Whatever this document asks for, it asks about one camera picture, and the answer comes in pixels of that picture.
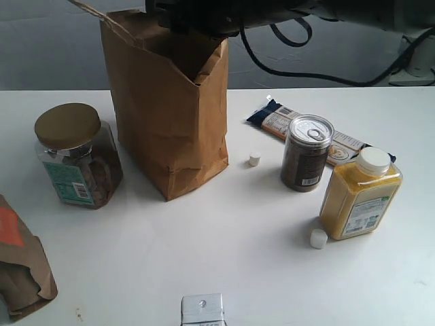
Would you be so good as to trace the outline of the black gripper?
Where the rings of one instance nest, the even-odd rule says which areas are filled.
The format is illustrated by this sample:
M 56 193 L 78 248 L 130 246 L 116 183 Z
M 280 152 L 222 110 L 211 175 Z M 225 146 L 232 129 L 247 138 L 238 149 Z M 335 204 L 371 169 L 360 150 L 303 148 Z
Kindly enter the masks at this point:
M 155 14 L 160 26 L 176 33 L 193 29 L 211 38 L 239 34 L 244 1 L 145 1 L 145 12 Z

